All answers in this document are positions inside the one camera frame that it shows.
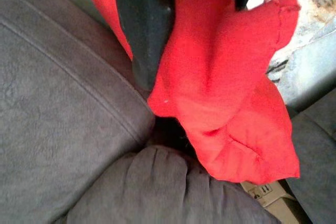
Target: red fabric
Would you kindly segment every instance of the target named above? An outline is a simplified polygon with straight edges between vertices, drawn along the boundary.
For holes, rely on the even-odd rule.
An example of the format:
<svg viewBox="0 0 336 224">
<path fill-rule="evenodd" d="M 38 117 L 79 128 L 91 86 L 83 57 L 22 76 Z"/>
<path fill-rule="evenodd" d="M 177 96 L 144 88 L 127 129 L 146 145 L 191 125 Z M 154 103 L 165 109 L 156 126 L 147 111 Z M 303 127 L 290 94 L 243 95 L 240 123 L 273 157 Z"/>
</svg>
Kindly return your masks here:
<svg viewBox="0 0 336 224">
<path fill-rule="evenodd" d="M 115 0 L 94 0 L 128 54 Z M 299 177 L 291 123 L 265 76 L 294 32 L 296 0 L 236 12 L 233 0 L 175 0 L 176 18 L 148 104 L 178 118 L 217 179 L 269 183 Z"/>
</svg>

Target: seat cushion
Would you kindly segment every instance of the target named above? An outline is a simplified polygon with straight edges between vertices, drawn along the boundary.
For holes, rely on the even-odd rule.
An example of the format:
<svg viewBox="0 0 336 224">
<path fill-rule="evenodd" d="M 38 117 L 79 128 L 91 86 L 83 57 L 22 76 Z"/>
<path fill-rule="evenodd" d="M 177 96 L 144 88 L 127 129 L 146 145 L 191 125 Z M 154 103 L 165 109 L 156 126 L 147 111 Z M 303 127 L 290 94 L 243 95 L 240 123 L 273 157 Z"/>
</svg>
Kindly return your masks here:
<svg viewBox="0 0 336 224">
<path fill-rule="evenodd" d="M 241 187 L 175 150 L 149 146 L 113 163 L 67 223 L 278 223 Z"/>
<path fill-rule="evenodd" d="M 68 0 L 0 0 L 4 222 L 49 222 L 154 122 L 114 35 Z"/>
<path fill-rule="evenodd" d="M 300 179 L 287 182 L 313 223 L 336 219 L 336 89 L 293 118 Z"/>
</svg>

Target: floor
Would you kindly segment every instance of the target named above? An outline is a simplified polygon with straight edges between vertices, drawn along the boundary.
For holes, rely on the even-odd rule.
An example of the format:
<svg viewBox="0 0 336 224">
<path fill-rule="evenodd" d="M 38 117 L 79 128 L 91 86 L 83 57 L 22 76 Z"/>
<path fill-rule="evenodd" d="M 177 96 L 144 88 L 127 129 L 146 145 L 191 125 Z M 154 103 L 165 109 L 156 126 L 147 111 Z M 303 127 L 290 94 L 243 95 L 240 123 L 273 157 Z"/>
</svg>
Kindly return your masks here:
<svg viewBox="0 0 336 224">
<path fill-rule="evenodd" d="M 91 0 L 72 0 L 106 25 Z M 264 0 L 249 0 L 253 8 Z M 336 87 L 336 0 L 299 0 L 302 7 L 291 43 L 270 62 L 268 77 L 285 103 L 302 110 Z"/>
</svg>

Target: red towel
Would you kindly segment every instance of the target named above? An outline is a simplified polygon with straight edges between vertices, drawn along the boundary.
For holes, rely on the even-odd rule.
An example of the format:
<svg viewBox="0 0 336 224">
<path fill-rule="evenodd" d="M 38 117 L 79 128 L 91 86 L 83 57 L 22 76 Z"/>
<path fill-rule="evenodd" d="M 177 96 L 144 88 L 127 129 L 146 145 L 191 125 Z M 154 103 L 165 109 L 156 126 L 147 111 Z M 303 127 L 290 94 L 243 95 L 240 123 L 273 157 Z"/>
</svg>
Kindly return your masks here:
<svg viewBox="0 0 336 224">
<path fill-rule="evenodd" d="M 115 0 L 93 0 L 132 59 Z M 291 123 L 265 76 L 294 32 L 297 0 L 236 12 L 234 0 L 175 0 L 175 24 L 148 104 L 176 117 L 217 179 L 269 183 L 299 177 Z"/>
</svg>

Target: gray upholstery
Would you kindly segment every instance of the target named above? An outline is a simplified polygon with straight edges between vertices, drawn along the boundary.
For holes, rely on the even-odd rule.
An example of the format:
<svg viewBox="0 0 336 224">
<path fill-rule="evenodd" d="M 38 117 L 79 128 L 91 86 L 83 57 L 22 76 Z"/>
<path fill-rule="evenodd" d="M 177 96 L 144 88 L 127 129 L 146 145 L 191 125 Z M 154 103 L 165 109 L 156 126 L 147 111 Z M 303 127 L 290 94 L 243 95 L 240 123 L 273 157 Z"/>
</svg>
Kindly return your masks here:
<svg viewBox="0 0 336 224">
<path fill-rule="evenodd" d="M 336 89 L 292 122 L 301 178 L 287 182 L 313 223 L 335 223 Z"/>
<path fill-rule="evenodd" d="M 131 62 L 68 0 L 0 0 L 1 222 L 56 219 L 154 116 Z"/>
<path fill-rule="evenodd" d="M 67 223 L 278 223 L 242 188 L 172 149 L 150 146 L 113 163 Z"/>
</svg>

